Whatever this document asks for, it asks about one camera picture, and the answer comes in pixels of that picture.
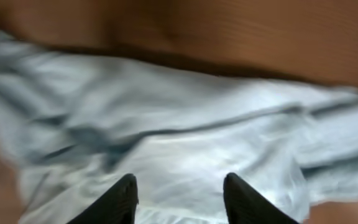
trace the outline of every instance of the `light blue cloth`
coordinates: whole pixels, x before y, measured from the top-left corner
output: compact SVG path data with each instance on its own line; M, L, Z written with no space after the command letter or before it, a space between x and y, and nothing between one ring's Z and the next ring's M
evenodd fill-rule
M125 173L136 223L226 223L236 172L298 221L358 200L358 94L48 52L0 33L0 156L21 224L62 224Z

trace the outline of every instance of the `cloth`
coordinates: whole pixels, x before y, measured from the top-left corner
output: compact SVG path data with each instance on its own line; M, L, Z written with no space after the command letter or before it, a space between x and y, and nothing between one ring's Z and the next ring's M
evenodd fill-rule
M204 73L358 86L353 0L0 0L0 28Z
M126 173L137 223L226 223L237 173L298 222L358 200L358 91L47 51L0 33L0 156L20 223L68 222Z

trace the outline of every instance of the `crumpled fabric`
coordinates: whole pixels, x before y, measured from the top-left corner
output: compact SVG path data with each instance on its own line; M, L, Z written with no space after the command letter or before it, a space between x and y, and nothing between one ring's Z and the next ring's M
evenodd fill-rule
M65 54L0 33L0 157L21 224L61 224L126 173L144 224L227 223L235 172L302 222L358 200L358 91Z

